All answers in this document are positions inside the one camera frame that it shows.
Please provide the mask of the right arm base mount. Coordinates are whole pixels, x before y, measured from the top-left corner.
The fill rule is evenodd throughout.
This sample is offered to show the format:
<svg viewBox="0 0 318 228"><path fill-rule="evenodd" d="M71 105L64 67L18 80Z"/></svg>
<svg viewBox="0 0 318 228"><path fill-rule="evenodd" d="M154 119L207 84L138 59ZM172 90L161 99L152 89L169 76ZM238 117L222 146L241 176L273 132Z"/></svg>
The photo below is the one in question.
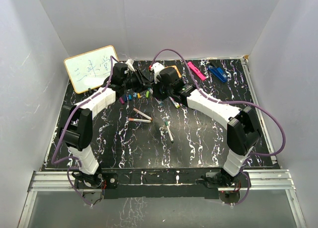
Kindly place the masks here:
<svg viewBox="0 0 318 228"><path fill-rule="evenodd" d="M250 188L251 182L249 174L239 172L235 176L230 176L222 170L217 172L206 172L201 176L204 184L208 188Z"/></svg>

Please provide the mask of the yellow cap marker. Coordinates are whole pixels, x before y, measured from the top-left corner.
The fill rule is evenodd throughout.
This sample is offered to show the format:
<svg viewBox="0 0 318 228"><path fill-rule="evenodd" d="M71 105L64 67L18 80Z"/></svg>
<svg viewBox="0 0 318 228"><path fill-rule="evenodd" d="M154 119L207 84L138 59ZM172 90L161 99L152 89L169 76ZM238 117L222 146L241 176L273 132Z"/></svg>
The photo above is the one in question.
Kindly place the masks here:
<svg viewBox="0 0 318 228"><path fill-rule="evenodd" d="M178 109L180 107L179 103L177 103L172 97L170 97L170 100L176 109Z"/></svg>

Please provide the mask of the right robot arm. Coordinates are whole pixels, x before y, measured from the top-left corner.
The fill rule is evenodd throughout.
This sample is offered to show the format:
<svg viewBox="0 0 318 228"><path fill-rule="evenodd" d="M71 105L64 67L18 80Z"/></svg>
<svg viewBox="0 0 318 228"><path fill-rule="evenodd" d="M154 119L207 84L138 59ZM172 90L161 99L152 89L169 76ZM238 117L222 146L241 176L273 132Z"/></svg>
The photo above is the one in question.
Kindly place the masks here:
<svg viewBox="0 0 318 228"><path fill-rule="evenodd" d="M239 181L239 172L252 147L261 137L256 113L249 106L240 109L209 98L202 89L185 83L173 67L156 67L153 73L153 80L140 74L141 86L151 88L153 97L157 100L172 97L176 102L209 116L227 130L229 153L222 168L221 179L226 186L234 186Z"/></svg>

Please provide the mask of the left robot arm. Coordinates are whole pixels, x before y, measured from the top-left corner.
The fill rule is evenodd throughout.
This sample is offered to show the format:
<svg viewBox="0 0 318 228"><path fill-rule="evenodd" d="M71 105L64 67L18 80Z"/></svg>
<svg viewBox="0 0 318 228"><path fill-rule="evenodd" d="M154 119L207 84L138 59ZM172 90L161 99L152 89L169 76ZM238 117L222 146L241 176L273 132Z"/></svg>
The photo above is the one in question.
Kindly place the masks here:
<svg viewBox="0 0 318 228"><path fill-rule="evenodd" d="M111 67L110 76L104 84L87 99L72 107L64 106L61 110L59 141L51 163L57 164L66 159L74 159L80 172L86 174L85 181L96 188L102 184L102 175L97 172L99 163L95 158L91 140L93 119L108 106L119 100L127 90L136 92L146 89L149 81L140 70L133 67L133 60L116 62Z"/></svg>

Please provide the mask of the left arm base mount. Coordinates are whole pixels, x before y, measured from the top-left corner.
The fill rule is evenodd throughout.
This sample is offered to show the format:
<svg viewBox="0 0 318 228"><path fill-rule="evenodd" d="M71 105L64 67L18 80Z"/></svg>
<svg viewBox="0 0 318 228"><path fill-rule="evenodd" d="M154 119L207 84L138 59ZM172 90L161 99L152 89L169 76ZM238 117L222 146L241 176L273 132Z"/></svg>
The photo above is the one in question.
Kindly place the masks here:
<svg viewBox="0 0 318 228"><path fill-rule="evenodd" d="M72 177L76 180L76 185L90 188L115 189L118 186L118 175L116 173L97 172L94 175L88 175L81 171L72 172Z"/></svg>

